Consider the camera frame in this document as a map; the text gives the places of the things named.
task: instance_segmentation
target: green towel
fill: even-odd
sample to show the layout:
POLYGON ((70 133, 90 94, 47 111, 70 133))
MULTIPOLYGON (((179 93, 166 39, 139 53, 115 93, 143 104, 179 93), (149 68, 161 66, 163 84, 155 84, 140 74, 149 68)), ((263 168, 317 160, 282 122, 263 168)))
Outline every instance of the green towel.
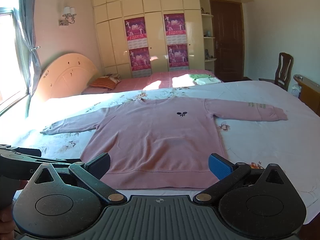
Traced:
POLYGON ((192 81, 195 81, 198 78, 206 78, 206 77, 212 77, 207 74, 189 74, 189 77, 192 78, 192 81))

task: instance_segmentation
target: orange pillow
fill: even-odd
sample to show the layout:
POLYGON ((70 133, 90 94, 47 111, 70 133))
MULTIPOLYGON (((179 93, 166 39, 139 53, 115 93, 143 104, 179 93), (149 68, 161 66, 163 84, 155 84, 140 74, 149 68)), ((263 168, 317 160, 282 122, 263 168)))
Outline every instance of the orange pillow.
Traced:
POLYGON ((115 87, 120 81, 121 80, 111 76, 104 76, 104 77, 97 78, 89 86, 94 88, 109 88, 113 90, 115 89, 115 87))

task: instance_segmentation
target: blue gripper pad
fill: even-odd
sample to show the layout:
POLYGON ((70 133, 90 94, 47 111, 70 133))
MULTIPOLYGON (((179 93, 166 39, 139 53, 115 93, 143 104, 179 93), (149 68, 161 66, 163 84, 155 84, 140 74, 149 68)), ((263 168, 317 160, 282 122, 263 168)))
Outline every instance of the blue gripper pad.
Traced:
POLYGON ((211 154, 209 157, 209 169, 219 180, 224 179, 233 172, 232 166, 220 160, 213 154, 211 154))

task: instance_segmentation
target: sweatshirt sleeve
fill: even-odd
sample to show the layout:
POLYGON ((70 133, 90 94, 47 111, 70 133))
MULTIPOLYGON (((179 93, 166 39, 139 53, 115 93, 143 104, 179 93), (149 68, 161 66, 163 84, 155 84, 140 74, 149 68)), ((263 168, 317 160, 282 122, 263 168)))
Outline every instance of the sweatshirt sleeve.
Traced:
POLYGON ((97 111, 73 116, 51 124, 40 133, 57 134, 66 132, 84 132, 96 129, 103 118, 107 115, 109 108, 101 108, 97 111))
POLYGON ((205 99, 204 106, 209 114, 223 119, 245 121, 288 120, 282 109, 266 104, 205 99))

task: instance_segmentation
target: curtain tieback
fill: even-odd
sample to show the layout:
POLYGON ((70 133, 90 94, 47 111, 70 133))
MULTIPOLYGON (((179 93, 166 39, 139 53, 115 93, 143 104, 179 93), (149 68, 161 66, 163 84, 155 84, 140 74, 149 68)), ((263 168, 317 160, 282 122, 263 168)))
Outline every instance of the curtain tieback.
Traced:
POLYGON ((37 50, 39 48, 40 48, 40 46, 37 46, 37 47, 34 47, 33 49, 31 49, 30 51, 34 51, 34 50, 37 50))

